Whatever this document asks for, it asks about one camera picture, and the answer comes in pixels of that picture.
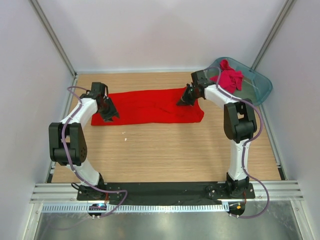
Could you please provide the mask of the red t shirt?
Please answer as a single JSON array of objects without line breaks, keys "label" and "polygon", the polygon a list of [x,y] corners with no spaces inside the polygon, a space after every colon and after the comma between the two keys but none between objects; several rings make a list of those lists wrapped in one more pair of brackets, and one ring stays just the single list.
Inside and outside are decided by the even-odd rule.
[{"label": "red t shirt", "polygon": [[189,124],[202,121],[205,113],[196,101],[194,105],[178,106],[185,88],[139,90],[109,94],[118,113],[111,122],[100,114],[91,118],[92,126],[123,126],[139,124]]}]

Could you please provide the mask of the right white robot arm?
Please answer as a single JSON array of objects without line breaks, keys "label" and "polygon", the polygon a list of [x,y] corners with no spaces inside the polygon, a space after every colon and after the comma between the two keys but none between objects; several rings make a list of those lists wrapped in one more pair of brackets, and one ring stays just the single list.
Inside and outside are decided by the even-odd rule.
[{"label": "right white robot arm", "polygon": [[225,192],[237,198],[249,188],[248,155],[250,141],[257,131],[255,110],[249,99],[235,97],[207,78],[204,70],[191,73],[192,83],[177,102],[178,106],[193,106],[197,99],[209,100],[223,109],[223,130],[230,140],[230,165],[226,174]]}]

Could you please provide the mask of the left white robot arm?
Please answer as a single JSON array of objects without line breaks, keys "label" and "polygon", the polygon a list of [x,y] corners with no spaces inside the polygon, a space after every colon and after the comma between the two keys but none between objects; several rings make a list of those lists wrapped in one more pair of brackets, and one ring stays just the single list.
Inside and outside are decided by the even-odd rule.
[{"label": "left white robot arm", "polygon": [[61,121],[52,122],[48,127],[49,154],[53,162],[70,169],[80,180],[81,187],[95,200],[101,200],[106,193],[102,175],[88,160],[88,148],[83,128],[94,114],[102,120],[112,123],[119,113],[109,97],[108,86],[102,82],[93,82],[91,89],[77,95],[70,86],[67,90],[77,99],[74,109]]}]

